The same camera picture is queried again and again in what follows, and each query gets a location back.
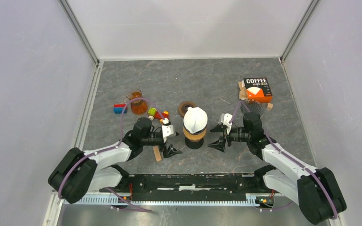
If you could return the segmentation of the light wooden ring holder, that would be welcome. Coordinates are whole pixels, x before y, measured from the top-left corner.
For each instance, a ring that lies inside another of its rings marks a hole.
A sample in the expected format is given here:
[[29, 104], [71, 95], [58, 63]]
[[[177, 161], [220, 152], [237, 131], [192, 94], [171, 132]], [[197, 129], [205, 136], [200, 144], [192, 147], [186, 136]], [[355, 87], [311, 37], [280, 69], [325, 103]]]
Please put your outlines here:
[[196, 143], [196, 142], [200, 142], [201, 140], [204, 139], [204, 136], [207, 133], [207, 128], [205, 128], [197, 133], [194, 133], [194, 134], [190, 133], [186, 128], [183, 128], [183, 133], [187, 140]]

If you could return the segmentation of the orange glass carafe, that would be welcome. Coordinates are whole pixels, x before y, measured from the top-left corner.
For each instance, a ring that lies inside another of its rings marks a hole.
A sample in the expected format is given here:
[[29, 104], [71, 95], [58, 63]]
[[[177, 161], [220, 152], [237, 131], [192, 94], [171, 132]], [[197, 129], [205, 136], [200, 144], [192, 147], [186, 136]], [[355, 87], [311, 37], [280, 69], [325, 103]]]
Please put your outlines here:
[[[133, 91], [130, 91], [126, 97], [129, 100], [142, 97], [142, 92], [140, 89], [134, 89]], [[134, 100], [130, 103], [132, 112], [136, 115], [142, 115], [147, 112], [148, 110], [148, 104], [145, 100], [138, 99]]]

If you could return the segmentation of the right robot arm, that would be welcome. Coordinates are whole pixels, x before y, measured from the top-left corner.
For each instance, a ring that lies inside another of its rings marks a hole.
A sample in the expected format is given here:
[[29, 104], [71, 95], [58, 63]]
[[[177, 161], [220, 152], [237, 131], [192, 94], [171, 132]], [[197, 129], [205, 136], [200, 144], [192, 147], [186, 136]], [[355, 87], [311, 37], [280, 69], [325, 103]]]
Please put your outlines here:
[[209, 147], [225, 151], [233, 142], [246, 143], [249, 151], [268, 163], [255, 171], [254, 188], [259, 192], [277, 191], [299, 206], [305, 218], [316, 225], [327, 219], [336, 219], [347, 209], [334, 173], [324, 167], [316, 168], [286, 151], [268, 136], [257, 113], [246, 113], [243, 126], [234, 127], [233, 116], [223, 113], [212, 133], [220, 133], [218, 141]]

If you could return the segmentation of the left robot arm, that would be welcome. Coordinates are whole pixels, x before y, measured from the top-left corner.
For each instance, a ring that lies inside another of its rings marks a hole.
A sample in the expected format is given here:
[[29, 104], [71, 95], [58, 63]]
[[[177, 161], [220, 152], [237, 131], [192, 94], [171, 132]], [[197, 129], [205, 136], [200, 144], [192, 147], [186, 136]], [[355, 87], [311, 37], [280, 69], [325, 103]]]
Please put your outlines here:
[[181, 154], [167, 144], [169, 137], [178, 135], [168, 119], [155, 128], [150, 119], [141, 117], [121, 141], [112, 145], [88, 151], [71, 148], [50, 174], [48, 184], [60, 199], [70, 204], [78, 202], [88, 192], [105, 187], [123, 192], [129, 187], [129, 179], [127, 172], [117, 164], [136, 158], [145, 146], [157, 146], [165, 158]]

